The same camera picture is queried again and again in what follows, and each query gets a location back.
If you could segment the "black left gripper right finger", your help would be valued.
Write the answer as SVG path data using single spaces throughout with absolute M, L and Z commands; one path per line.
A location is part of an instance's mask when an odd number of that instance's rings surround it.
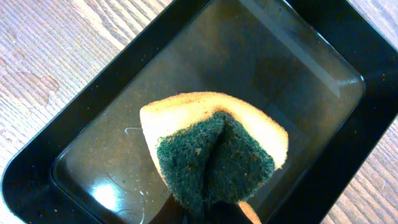
M 214 223 L 219 224 L 261 224 L 261 220 L 252 206 L 247 202 L 214 205 Z

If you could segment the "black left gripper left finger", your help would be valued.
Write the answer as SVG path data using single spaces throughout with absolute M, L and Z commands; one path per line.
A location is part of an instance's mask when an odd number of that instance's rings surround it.
M 149 224 L 189 224 L 189 217 L 174 196 L 170 195 Z

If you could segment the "black rectangular water tray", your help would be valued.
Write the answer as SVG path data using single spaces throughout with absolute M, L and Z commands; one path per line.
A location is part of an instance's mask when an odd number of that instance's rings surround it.
M 2 1 L 1 220 L 149 223 L 139 111 L 193 91 L 288 132 L 249 204 L 318 223 L 397 116 L 397 50 L 348 1 Z

